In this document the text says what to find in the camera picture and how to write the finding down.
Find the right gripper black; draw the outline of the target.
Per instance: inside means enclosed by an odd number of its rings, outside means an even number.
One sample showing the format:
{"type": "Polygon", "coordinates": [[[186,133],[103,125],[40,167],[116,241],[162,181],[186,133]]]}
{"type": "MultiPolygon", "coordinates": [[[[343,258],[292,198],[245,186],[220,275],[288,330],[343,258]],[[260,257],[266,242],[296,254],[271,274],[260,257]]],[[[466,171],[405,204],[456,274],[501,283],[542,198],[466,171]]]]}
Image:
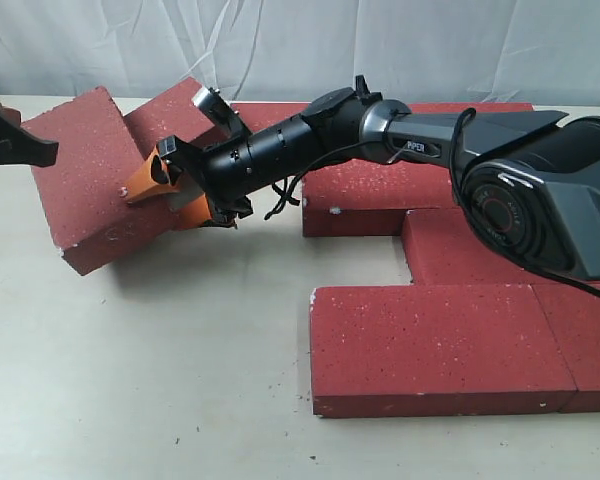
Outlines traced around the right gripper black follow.
{"type": "Polygon", "coordinates": [[[237,220],[253,214],[250,199],[225,201],[206,181],[206,152],[178,137],[157,142],[151,153],[119,190],[127,204],[168,195],[176,213],[174,231],[205,227],[236,228],[237,220]]]}

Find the right robot arm grey Piper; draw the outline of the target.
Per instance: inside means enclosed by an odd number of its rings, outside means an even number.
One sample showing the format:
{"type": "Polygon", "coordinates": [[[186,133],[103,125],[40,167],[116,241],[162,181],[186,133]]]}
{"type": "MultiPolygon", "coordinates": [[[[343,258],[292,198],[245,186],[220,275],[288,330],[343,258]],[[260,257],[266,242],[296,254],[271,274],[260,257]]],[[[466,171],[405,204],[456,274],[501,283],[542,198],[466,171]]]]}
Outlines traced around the right robot arm grey Piper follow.
{"type": "Polygon", "coordinates": [[[371,91],[363,76],[258,131],[216,89],[201,88],[193,102],[224,139],[198,147],[162,137],[126,181],[126,202],[199,199],[202,225],[231,225],[251,214],[251,193],[272,187],[283,209],[306,174],[328,166],[431,165],[448,172],[470,229],[490,250],[550,278],[600,281],[600,116],[417,113],[371,91]]]}

